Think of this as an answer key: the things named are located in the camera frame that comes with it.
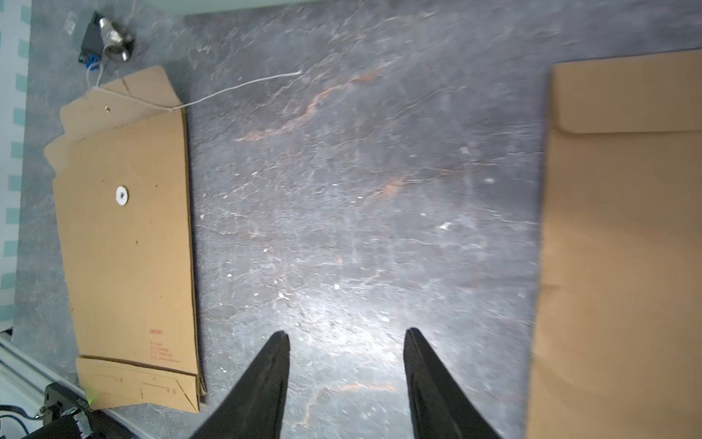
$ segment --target teal patterned wall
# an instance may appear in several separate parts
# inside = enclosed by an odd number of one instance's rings
[[[0,0],[0,331],[14,315],[31,21],[31,2]]]

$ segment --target envelope flap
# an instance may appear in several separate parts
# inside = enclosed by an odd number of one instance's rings
[[[702,50],[557,64],[552,92],[561,131],[702,130]]]
[[[150,402],[199,412],[195,375],[83,357],[76,359],[76,368],[93,409]]]
[[[166,70],[161,66],[128,74],[102,88],[158,105],[173,107],[182,104],[166,76]],[[66,135],[76,141],[163,111],[165,110],[93,89],[61,107],[60,116]]]

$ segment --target wire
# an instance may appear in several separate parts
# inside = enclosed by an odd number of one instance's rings
[[[21,417],[23,417],[25,419],[31,419],[32,421],[34,421],[35,419],[41,418],[41,416],[39,416],[39,415],[34,416],[34,417],[28,415],[27,412],[25,412],[25,409],[18,407],[16,405],[0,404],[0,412],[16,413],[16,414],[19,414]]]
[[[20,418],[14,416],[12,414],[4,414],[4,415],[0,416],[0,419],[3,419],[3,418],[12,418],[12,419],[16,420],[17,422],[19,422],[20,425],[22,426],[22,430],[25,431],[25,436],[29,436],[29,430],[27,430],[27,426],[25,425],[24,422],[22,422],[22,420]]]
[[[86,82],[88,83],[88,91],[90,91],[93,87],[100,86],[100,79],[102,79],[102,73],[105,71],[105,64],[107,64],[107,62],[103,63],[102,61],[95,61],[94,63],[89,64],[86,68]],[[92,85],[90,83],[90,72],[93,71],[93,67],[95,65],[99,66],[98,80],[95,82],[95,85]]]
[[[133,100],[134,102],[138,102],[138,103],[143,104],[143,105],[148,105],[149,107],[157,108],[157,109],[159,109],[159,110],[174,111],[174,110],[179,110],[180,108],[185,108],[185,107],[189,107],[189,106],[191,106],[191,105],[195,105],[195,104],[197,104],[197,103],[202,102],[203,100],[207,100],[207,99],[209,99],[209,98],[213,98],[214,96],[217,96],[217,95],[220,94],[220,93],[224,93],[224,92],[226,92],[226,91],[231,91],[231,90],[240,89],[241,87],[243,87],[243,86],[248,86],[249,84],[255,84],[256,82],[269,81],[269,80],[271,80],[271,79],[276,79],[276,78],[284,78],[284,77],[298,76],[298,75],[301,75],[302,73],[303,73],[302,70],[298,70],[297,72],[293,72],[293,73],[281,73],[281,74],[273,75],[273,76],[271,76],[271,77],[265,77],[265,78],[254,79],[254,80],[252,80],[252,81],[244,82],[243,84],[239,84],[239,85],[236,85],[236,86],[233,86],[233,87],[228,87],[228,88],[226,88],[226,89],[224,89],[224,90],[219,90],[218,92],[212,93],[211,95],[207,95],[207,96],[205,96],[204,98],[200,98],[200,99],[198,99],[198,100],[194,100],[194,101],[192,101],[192,102],[188,102],[188,103],[185,103],[185,104],[182,104],[182,105],[176,105],[175,107],[169,107],[169,106],[166,106],[166,105],[154,104],[154,103],[149,102],[149,101],[147,101],[147,100],[143,100],[143,99],[136,98],[136,97],[134,97],[134,96],[126,95],[126,94],[120,93],[120,92],[118,92],[118,91],[113,91],[113,90],[104,89],[103,87],[100,87],[100,86],[98,86],[97,84],[96,84],[95,86],[92,86],[91,88],[92,88],[93,90],[102,91],[103,93],[107,93],[107,94],[114,95],[114,96],[119,96],[120,98],[125,98],[125,99],[129,99],[129,100]],[[100,74],[98,75],[98,81],[100,81],[100,77],[101,77],[101,76],[102,76],[102,65],[100,65]],[[90,79],[88,78],[88,74],[86,74],[86,80],[88,81],[88,85],[90,86],[91,84],[90,84]]]

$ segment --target cardboard piece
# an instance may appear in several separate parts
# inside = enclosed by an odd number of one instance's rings
[[[556,65],[528,439],[702,431],[702,51]]]
[[[105,87],[180,104],[160,67]],[[44,153],[56,171],[81,385],[93,408],[152,402],[198,412],[184,112],[93,90],[62,108],[61,121],[65,134]]]

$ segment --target white round button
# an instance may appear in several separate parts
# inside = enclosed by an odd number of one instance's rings
[[[125,188],[124,186],[119,186],[117,188],[117,192],[114,194],[114,199],[120,206],[127,204],[127,200],[129,199],[129,193],[127,192],[127,188]]]

